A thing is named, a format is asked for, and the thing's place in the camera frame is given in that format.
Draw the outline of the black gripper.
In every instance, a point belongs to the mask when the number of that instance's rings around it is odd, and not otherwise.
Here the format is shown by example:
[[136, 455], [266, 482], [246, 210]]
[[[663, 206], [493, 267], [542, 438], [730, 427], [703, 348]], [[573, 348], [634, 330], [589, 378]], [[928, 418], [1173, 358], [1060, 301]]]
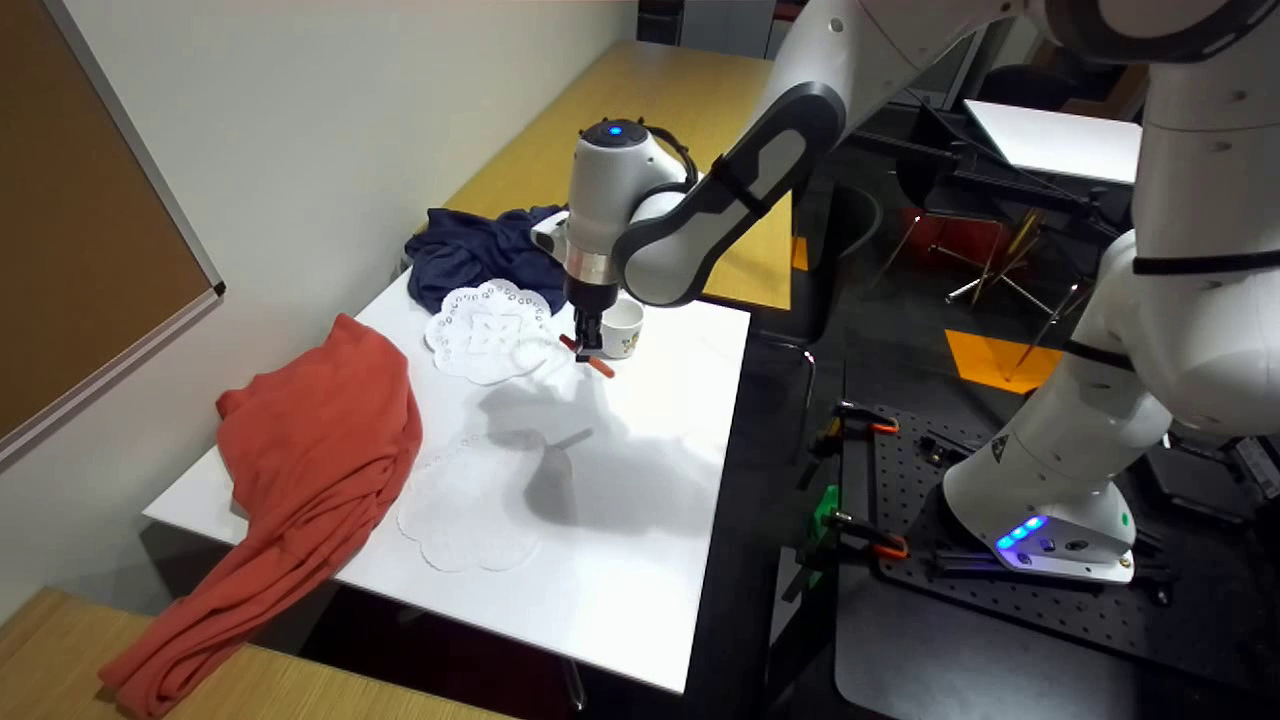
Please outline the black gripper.
[[577, 331], [594, 336], [599, 330], [599, 317], [611, 308], [611, 289], [569, 282], [569, 303], [577, 311]]

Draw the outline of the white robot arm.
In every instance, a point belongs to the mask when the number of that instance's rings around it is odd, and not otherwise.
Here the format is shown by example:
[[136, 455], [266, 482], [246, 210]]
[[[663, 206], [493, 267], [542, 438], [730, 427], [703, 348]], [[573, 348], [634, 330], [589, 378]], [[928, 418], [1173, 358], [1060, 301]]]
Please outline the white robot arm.
[[1139, 66], [1137, 183], [1111, 228], [1066, 217], [1046, 259], [1073, 336], [992, 441], [942, 482], [997, 566], [1128, 583], [1137, 511], [1117, 478], [1178, 425], [1270, 438], [1280, 409], [1280, 3], [1275, 0], [809, 0], [752, 124], [707, 170], [644, 122], [595, 122], [569, 206], [533, 228], [569, 278], [577, 343], [634, 295], [677, 308], [714, 265], [924, 68], [1028, 11], [1084, 57]]

